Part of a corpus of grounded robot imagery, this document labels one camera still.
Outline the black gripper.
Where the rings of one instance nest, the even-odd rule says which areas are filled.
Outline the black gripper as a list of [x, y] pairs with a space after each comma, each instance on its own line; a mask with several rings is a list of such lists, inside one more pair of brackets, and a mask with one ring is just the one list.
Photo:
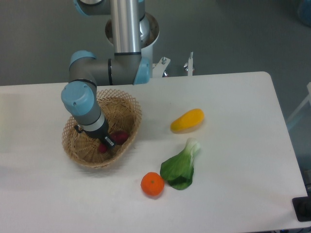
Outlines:
[[88, 137], [99, 139], [100, 142], [106, 145], [109, 149], [114, 148], [117, 145], [117, 143], [109, 136], [109, 125], [106, 120], [98, 120], [91, 125], [75, 125], [74, 129], [77, 133], [85, 132]]

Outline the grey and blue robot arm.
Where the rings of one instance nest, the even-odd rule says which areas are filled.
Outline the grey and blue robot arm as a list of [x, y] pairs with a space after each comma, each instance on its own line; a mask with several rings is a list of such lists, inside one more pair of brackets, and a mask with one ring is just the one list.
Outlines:
[[76, 10], [84, 16], [111, 15], [114, 57], [100, 61], [86, 50], [70, 59], [69, 83], [61, 92], [67, 111], [78, 128], [108, 148], [116, 142], [108, 133], [108, 121], [97, 102], [97, 86], [144, 84], [151, 76], [151, 64], [141, 48], [148, 39], [143, 0], [76, 0]]

